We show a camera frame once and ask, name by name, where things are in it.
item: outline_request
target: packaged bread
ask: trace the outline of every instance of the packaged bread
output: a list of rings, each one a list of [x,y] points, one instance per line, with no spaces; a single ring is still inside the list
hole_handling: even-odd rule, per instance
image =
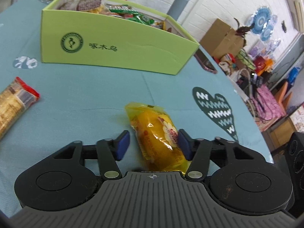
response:
[[[0,94],[0,139],[33,103],[39,99],[37,93],[19,77]]]
[[[177,145],[177,129],[168,114],[158,106],[130,103],[125,106],[142,155],[151,171],[181,171],[188,168]]]
[[[58,9],[105,15],[109,15],[111,13],[105,6],[104,0],[67,0]]]

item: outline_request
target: snack with red wrapper end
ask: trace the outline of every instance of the snack with red wrapper end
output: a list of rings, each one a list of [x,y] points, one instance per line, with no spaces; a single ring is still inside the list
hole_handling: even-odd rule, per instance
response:
[[[40,95],[19,77],[0,93],[0,139]]]

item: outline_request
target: gray door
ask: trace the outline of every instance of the gray door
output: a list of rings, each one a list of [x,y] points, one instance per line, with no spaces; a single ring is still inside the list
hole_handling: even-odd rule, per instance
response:
[[[288,52],[284,59],[274,69],[272,76],[267,82],[267,86],[270,89],[273,87],[280,78],[290,69],[295,61],[300,57],[304,51],[304,35],[295,43],[294,47]]]

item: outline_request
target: brown cardboard box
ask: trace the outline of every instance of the brown cardboard box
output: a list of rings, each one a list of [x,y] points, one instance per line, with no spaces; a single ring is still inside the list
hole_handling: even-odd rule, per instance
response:
[[[244,39],[235,34],[236,31],[230,25],[216,19],[200,44],[211,56],[216,58],[220,59],[227,53],[235,57],[244,45]]]

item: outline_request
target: pink cloth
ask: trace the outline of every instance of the pink cloth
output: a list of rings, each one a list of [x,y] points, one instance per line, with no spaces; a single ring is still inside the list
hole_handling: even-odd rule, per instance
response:
[[[271,125],[273,125],[278,119],[286,116],[286,111],[282,109],[277,103],[270,90],[262,85],[257,89],[257,98],[252,98],[252,101],[257,109],[258,117],[260,119],[256,121],[261,132],[265,131]]]

